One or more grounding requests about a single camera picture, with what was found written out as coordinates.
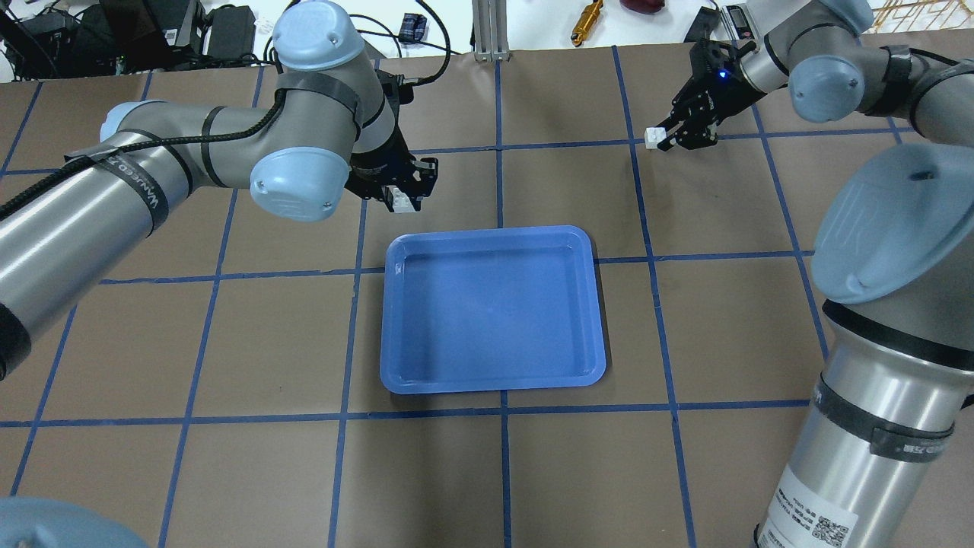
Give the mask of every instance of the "wire rack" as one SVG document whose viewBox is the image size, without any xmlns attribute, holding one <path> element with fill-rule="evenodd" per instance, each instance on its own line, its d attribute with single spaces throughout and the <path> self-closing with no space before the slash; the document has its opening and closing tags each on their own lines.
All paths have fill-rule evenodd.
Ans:
<svg viewBox="0 0 974 548">
<path fill-rule="evenodd" d="M 873 12 L 876 22 L 869 30 L 873 33 L 974 27 L 965 0 L 886 0 Z"/>
</svg>

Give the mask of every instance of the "white label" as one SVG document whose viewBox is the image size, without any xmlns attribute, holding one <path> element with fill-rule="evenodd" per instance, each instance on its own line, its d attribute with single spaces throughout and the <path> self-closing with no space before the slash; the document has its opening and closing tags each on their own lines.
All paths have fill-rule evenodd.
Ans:
<svg viewBox="0 0 974 548">
<path fill-rule="evenodd" d="M 859 516 L 816 494 L 786 466 L 758 546 L 844 548 L 858 521 Z"/>
</svg>

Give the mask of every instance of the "qr code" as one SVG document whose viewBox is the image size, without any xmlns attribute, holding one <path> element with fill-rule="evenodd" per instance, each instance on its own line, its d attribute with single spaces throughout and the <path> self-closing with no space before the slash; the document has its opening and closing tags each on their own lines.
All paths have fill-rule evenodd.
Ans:
<svg viewBox="0 0 974 548">
<path fill-rule="evenodd" d="M 848 527 L 834 524 L 823 516 L 818 517 L 815 530 L 811 532 L 812 536 L 828 543 L 833 548 L 843 548 L 843 542 L 845 542 L 845 536 L 847 534 L 849 534 Z"/>
</svg>

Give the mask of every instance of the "blue tray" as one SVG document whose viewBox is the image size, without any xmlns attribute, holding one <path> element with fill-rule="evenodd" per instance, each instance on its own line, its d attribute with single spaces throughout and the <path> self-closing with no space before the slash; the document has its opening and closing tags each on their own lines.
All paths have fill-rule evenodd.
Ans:
<svg viewBox="0 0 974 548">
<path fill-rule="evenodd" d="M 605 368 L 580 229 L 409 234 L 389 246 L 379 370 L 392 392 L 587 386 Z"/>
</svg>

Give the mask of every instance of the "light blue joint cap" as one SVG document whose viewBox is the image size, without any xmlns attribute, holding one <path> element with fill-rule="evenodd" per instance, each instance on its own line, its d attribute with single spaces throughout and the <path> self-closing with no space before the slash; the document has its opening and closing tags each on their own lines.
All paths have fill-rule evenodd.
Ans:
<svg viewBox="0 0 974 548">
<path fill-rule="evenodd" d="M 349 15 L 326 0 L 302 2 L 286 10 L 274 26 L 281 62 L 295 70 L 327 70 L 365 49 Z"/>
<path fill-rule="evenodd" d="M 862 102 L 866 77 L 838 56 L 815 56 L 798 63 L 788 80 L 792 105 L 809 122 L 841 120 Z"/>
<path fill-rule="evenodd" d="M 876 20 L 869 0 L 819 0 L 826 8 L 848 23 L 857 34 L 862 34 L 873 26 Z"/>
<path fill-rule="evenodd" d="M 250 172 L 250 196 L 268 212 L 315 222 L 338 208 L 349 164 L 324 148 L 295 146 L 264 156 Z"/>
<path fill-rule="evenodd" d="M 901 144 L 859 170 L 815 239 L 811 273 L 822 292 L 860 304 L 913 282 L 974 229 L 974 149 Z"/>
<path fill-rule="evenodd" d="M 14 496 L 0 498 L 0 546 L 26 540 L 34 548 L 147 548 L 127 528 L 74 504 Z"/>
<path fill-rule="evenodd" d="M 121 104 L 115 105 L 114 108 L 108 111 L 108 115 L 105 116 L 105 123 L 101 124 L 101 132 L 98 137 L 102 141 L 115 135 L 119 131 L 119 126 L 122 125 L 122 120 L 129 115 L 130 112 L 136 110 L 139 106 L 143 104 L 148 104 L 150 102 L 165 102 L 164 100 L 152 99 L 152 100 L 140 100 L 135 102 L 123 102 Z"/>
</svg>

